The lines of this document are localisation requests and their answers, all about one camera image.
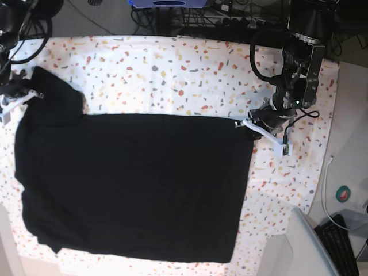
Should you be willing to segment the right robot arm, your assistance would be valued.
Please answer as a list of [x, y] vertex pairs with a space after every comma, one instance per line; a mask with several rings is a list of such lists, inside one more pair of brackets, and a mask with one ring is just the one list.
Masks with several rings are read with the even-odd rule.
[[[62, 8], [63, 1], [1, 1], [1, 112], [11, 102], [30, 94], [26, 87], [26, 71], [12, 72], [12, 65], [25, 64], [34, 59], [52, 37], [52, 18]], [[14, 60], [25, 41], [37, 37], [29, 34], [32, 27], [41, 31], [39, 48], [22, 60]]]

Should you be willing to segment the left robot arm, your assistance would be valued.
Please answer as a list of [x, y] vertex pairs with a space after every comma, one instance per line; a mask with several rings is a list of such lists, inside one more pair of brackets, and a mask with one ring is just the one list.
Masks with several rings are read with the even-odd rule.
[[[332, 38], [336, 1], [290, 1], [289, 19], [285, 28], [258, 30], [250, 43], [250, 65], [258, 79], [276, 87], [258, 109], [248, 112], [248, 118], [236, 124], [247, 127], [251, 140], [273, 139], [282, 133], [281, 148], [290, 150], [289, 134], [297, 121], [305, 117], [318, 118], [310, 107], [316, 102], [319, 72], [325, 44]], [[287, 35], [282, 48], [283, 66], [279, 75], [265, 76], [255, 60], [258, 39], [269, 33]]]

